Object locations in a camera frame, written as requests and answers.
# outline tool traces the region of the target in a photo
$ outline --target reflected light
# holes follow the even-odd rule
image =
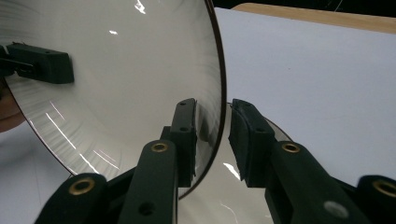
[[[112,165],[114,168],[116,168],[117,170],[119,170],[119,167],[115,166],[113,163],[109,162],[108,160],[106,160],[103,156],[99,155],[99,153],[97,153],[95,150],[93,151],[96,155],[98,155],[100,158],[102,158],[102,160],[106,161],[108,164]]]
[[[140,0],[137,0],[137,3],[134,5],[134,7],[139,10],[142,14],[146,14],[145,12],[145,6],[140,2]]]
[[[53,125],[55,125],[55,127],[58,129],[58,131],[64,136],[64,138],[67,140],[67,142],[69,142],[70,146],[72,146],[73,149],[76,149],[76,147],[73,145],[73,143],[70,142],[70,140],[66,137],[66,135],[64,135],[64,132],[62,132],[61,129],[58,127],[58,125],[56,125],[55,121],[53,121],[53,119],[50,117],[50,115],[48,113],[46,113],[46,115],[49,118],[49,120],[53,123]]]
[[[67,169],[72,172],[73,175],[77,175],[78,173],[76,171],[74,171],[72,168],[70,168],[70,166],[66,166]]]
[[[40,137],[40,139],[41,139],[41,135],[40,135],[40,133],[38,132],[37,128],[35,127],[35,125],[33,124],[33,122],[32,122],[31,119],[29,119],[29,122],[30,122],[30,124],[31,124],[31,126],[32,126],[32,128],[33,128],[33,130],[35,130],[35,133],[36,133],[36,134]],[[64,164],[64,162],[61,160],[61,158],[59,158],[58,155],[56,155],[56,153],[55,153],[46,143],[43,142],[43,144],[44,144],[44,146],[46,146],[46,148],[47,148],[49,151],[51,151],[52,156],[54,156],[61,164]]]
[[[235,169],[233,168],[233,166],[231,164],[228,163],[223,163],[225,165],[225,167],[227,167],[230,172],[238,179],[241,180],[241,176],[239,176],[238,172],[235,171]]]
[[[99,149],[99,151],[102,152],[103,154],[105,154],[105,156],[107,156],[109,159],[111,159],[111,160],[113,160],[113,161],[116,161],[116,160],[114,160],[113,158],[111,158],[109,155],[107,155],[104,151],[102,151],[101,149]]]
[[[235,212],[233,211],[233,209],[232,209],[231,207],[225,205],[225,204],[222,203],[221,201],[220,201],[220,204],[221,204],[221,206],[227,208],[228,210],[230,210],[230,211],[233,213],[233,217],[235,218],[235,223],[238,224],[238,219],[236,219],[236,214],[235,214]]]
[[[89,161],[87,161],[87,159],[85,159],[85,157],[83,155],[81,155],[81,153],[79,153],[79,156],[85,161],[87,162],[87,164],[93,169],[94,172],[96,172],[97,174],[99,174],[99,172],[90,164]]]
[[[55,107],[55,105],[52,103],[52,101],[49,101],[49,102],[52,105],[52,107],[56,110],[56,112],[58,112],[58,114],[61,116],[61,118],[64,119],[64,116],[62,116],[61,112],[59,112],[59,110]]]

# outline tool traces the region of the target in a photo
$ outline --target brass rivet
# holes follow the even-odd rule
[[[165,143],[157,143],[152,145],[151,150],[155,151],[155,152],[163,152],[166,151],[168,149],[168,145],[166,145]]]
[[[396,198],[396,186],[394,184],[379,179],[373,182],[373,186],[379,192],[388,195],[389,197]]]
[[[297,147],[296,145],[291,144],[291,143],[283,144],[282,148],[283,148],[283,150],[291,152],[291,153],[297,153],[300,151],[299,147]]]
[[[94,186],[95,181],[92,178],[81,178],[70,186],[69,193],[73,195],[81,195],[93,189]]]

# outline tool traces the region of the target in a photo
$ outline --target black clamp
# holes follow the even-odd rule
[[[177,104],[172,120],[172,126],[163,127],[161,139],[175,143],[177,147],[178,186],[191,187],[195,175],[196,128],[195,128],[196,101],[193,98]]]
[[[275,224],[396,223],[395,180],[367,175],[354,188],[332,178],[304,146],[275,141],[251,103],[233,100],[229,139],[247,186],[266,188]]]
[[[19,43],[8,45],[6,49],[0,46],[0,77],[11,76],[16,72],[20,77],[52,84],[74,82],[67,53]]]

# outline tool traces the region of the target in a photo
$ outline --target white paper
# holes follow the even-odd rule
[[[228,101],[249,101],[330,175],[396,179],[396,35],[216,9]]]

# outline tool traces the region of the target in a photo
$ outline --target white surface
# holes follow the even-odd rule
[[[216,12],[229,102],[253,103],[349,184],[396,179],[396,35]]]
[[[34,223],[69,176],[26,122],[0,133],[0,223]]]
[[[143,146],[171,125],[177,103],[194,98],[201,176],[225,105],[205,1],[2,0],[0,8],[1,45],[71,58],[72,84],[7,78],[24,116],[70,172],[109,180],[135,167]]]

